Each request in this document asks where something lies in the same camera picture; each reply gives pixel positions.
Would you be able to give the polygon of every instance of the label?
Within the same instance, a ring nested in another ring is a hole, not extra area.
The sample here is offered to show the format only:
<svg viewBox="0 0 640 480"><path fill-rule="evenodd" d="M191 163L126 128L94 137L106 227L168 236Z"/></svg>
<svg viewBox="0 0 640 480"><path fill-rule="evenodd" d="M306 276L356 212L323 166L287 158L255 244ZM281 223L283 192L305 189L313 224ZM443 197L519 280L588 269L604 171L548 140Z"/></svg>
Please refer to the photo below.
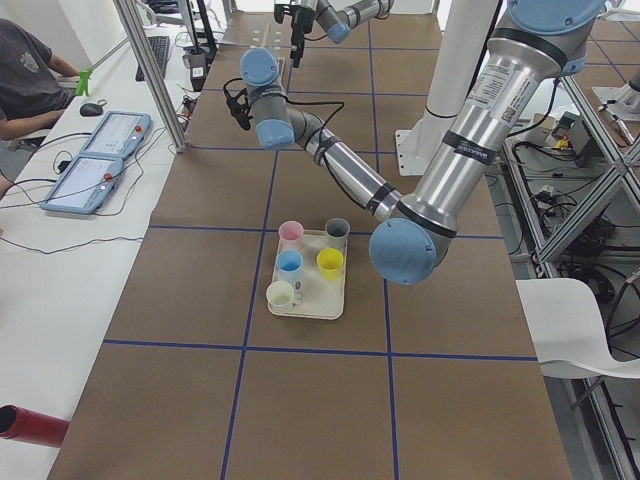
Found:
<svg viewBox="0 0 640 480"><path fill-rule="evenodd" d="M491 110L513 74L513 67L487 65L473 85L467 102Z"/></svg>
<svg viewBox="0 0 640 480"><path fill-rule="evenodd" d="M485 165L491 165L497 155L496 151L482 147L477 143L452 132L451 130L445 133L442 143L453 148L454 153L464 155L467 158L473 158Z"/></svg>
<svg viewBox="0 0 640 480"><path fill-rule="evenodd" d="M538 88L538 82L514 65L487 65L474 84L467 102L489 110L491 118L512 127Z"/></svg>

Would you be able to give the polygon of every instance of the white desk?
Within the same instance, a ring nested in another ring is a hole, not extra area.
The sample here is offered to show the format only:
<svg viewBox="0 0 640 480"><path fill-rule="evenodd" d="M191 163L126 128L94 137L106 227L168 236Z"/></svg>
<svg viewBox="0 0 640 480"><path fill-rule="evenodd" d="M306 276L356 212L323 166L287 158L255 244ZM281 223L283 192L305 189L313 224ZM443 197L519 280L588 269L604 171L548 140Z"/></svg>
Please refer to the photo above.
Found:
<svg viewBox="0 0 640 480"><path fill-rule="evenodd" d="M177 27L161 27L148 32L171 37L165 83L176 107L184 94L178 84L190 88L182 52L174 43L179 31ZM153 119L153 130L162 127L146 83L134 80L136 67L133 52L125 45L93 73L91 96L74 99L48 138L91 132L102 117L84 118L78 110L82 103L101 98L108 101L105 110L146 112ZM75 137L43 148L18 180L55 178L52 164L56 154L62 149L75 154L85 140ZM43 250L96 238L142 237L173 162L170 143L165 133L142 158L144 175L119 215L70 218L46 213L35 205L1 208L28 203L14 187L0 202L3 236ZM120 208L139 172L136 165L126 171L100 213ZM51 184L23 186L34 200L41 200ZM42 255L0 242L1 405L15 404L61 418L72 417L139 246L138 242L114 241ZM45 479L57 453L53 448L0 441L0 478Z"/></svg>

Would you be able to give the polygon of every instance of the red tube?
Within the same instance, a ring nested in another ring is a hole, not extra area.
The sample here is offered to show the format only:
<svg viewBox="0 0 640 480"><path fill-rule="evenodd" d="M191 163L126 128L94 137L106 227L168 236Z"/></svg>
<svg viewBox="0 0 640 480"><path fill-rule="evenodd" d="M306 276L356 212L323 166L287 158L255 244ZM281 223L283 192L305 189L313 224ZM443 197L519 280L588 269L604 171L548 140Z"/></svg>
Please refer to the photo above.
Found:
<svg viewBox="0 0 640 480"><path fill-rule="evenodd" d="M0 438L59 448L69 422L14 405L0 408Z"/></svg>

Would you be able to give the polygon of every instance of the computer mouse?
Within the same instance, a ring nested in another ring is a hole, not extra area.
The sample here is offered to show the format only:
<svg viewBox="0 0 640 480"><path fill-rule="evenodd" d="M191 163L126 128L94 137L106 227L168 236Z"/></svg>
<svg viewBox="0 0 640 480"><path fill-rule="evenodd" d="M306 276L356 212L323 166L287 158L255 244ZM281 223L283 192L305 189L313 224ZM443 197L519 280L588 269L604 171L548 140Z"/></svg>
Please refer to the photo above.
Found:
<svg viewBox="0 0 640 480"><path fill-rule="evenodd" d="M83 117L97 117L103 113L102 105L97 103L85 103L80 107L80 115Z"/></svg>

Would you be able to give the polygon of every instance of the blue cup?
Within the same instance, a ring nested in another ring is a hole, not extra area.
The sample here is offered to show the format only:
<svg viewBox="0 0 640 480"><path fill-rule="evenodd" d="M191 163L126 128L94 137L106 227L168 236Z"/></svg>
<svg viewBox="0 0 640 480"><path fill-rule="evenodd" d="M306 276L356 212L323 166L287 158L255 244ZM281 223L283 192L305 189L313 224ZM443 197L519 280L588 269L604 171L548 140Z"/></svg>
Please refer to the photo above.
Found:
<svg viewBox="0 0 640 480"><path fill-rule="evenodd" d="M300 280L302 272L302 255L296 250L283 250L276 258L276 265L280 271L280 278L295 285Z"/></svg>

